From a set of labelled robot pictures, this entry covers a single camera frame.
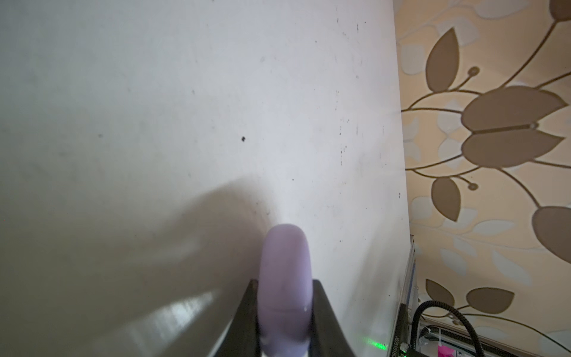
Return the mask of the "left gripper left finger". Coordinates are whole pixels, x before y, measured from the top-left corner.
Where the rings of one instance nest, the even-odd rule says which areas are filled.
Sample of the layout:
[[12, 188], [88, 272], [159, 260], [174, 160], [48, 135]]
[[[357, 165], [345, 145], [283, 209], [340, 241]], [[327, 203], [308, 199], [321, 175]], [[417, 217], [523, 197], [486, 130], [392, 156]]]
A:
[[257, 288], [258, 281], [250, 280], [215, 357], [260, 356]]

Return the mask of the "purple earbud charging case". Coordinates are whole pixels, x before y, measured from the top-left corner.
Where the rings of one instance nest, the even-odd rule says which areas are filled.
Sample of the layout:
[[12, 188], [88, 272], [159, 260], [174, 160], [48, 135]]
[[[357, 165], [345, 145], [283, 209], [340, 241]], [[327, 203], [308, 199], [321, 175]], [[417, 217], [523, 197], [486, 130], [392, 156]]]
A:
[[305, 233], [292, 224], [271, 228], [263, 243], [257, 290], [264, 354], [306, 354], [312, 301], [312, 265]]

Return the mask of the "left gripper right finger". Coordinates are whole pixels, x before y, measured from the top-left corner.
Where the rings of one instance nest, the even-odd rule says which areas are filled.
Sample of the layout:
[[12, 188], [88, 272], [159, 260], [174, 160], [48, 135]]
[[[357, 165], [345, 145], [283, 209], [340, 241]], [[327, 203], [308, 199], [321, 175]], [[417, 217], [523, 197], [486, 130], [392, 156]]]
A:
[[310, 356], [355, 357], [319, 280], [313, 280]]

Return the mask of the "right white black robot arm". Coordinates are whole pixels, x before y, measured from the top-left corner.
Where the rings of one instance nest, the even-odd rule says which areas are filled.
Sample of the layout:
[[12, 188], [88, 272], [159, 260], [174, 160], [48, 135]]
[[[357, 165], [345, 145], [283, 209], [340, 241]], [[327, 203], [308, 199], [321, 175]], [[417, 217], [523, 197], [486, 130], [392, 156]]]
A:
[[[444, 309], [460, 323], [465, 333], [458, 333], [435, 324], [422, 325], [424, 313], [431, 308]], [[420, 342], [422, 339], [429, 340], [430, 337], [433, 339], [438, 337], [439, 342], [444, 338], [447, 347], [453, 349], [455, 353], [461, 352], [463, 356], [486, 355], [483, 342], [475, 328], [458, 309], [441, 301], [428, 300], [421, 303], [414, 311], [405, 303], [400, 303], [388, 356], [428, 356], [420, 351]]]

